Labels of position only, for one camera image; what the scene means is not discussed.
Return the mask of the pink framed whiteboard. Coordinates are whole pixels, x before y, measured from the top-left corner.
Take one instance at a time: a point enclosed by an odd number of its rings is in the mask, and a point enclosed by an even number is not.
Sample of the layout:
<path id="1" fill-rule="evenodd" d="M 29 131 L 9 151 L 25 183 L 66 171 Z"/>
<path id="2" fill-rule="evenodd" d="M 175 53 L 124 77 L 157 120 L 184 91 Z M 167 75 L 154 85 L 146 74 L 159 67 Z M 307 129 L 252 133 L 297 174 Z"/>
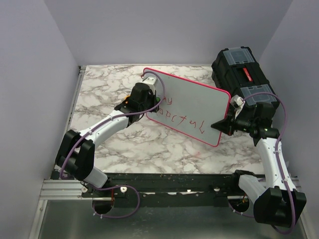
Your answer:
<path id="1" fill-rule="evenodd" d="M 157 113 L 147 113 L 148 119 L 216 147 L 221 132 L 211 125 L 225 118 L 230 94 L 222 89 L 204 83 L 174 76 L 151 68 L 143 69 L 142 78 L 162 79 L 155 88 L 157 97 L 164 97 Z"/>

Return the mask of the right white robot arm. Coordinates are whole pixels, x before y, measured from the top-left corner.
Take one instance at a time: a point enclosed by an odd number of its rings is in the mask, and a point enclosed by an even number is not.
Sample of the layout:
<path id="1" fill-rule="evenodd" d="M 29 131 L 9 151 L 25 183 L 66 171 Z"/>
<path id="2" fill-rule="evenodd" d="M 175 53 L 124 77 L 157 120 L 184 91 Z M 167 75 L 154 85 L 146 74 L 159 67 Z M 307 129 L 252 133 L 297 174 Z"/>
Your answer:
<path id="1" fill-rule="evenodd" d="M 224 134 L 246 132 L 262 159 L 266 186 L 250 171 L 236 170 L 229 183 L 235 195 L 243 192 L 253 203 L 253 216 L 258 223 L 290 228 L 298 221 L 307 202 L 304 193 L 293 184 L 282 154 L 279 130 L 272 118 L 279 102 L 257 102 L 251 106 L 241 97 L 234 97 L 225 119 L 211 125 Z"/>

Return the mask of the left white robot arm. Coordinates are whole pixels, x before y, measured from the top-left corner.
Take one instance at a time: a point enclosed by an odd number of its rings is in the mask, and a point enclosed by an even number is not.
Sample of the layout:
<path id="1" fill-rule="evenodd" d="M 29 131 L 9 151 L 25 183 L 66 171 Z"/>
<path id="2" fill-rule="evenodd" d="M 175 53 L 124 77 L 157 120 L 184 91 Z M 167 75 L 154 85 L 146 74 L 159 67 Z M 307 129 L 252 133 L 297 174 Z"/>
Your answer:
<path id="1" fill-rule="evenodd" d="M 78 181 L 93 185 L 98 196 L 107 196 L 111 185 L 107 182 L 108 176 L 94 167 L 95 149 L 115 133 L 139 121 L 143 114 L 158 111 L 159 102 L 155 83 L 139 82 L 105 119 L 80 132 L 67 131 L 55 159 L 55 164 L 61 168 L 60 178 L 64 178 L 66 172 Z"/>

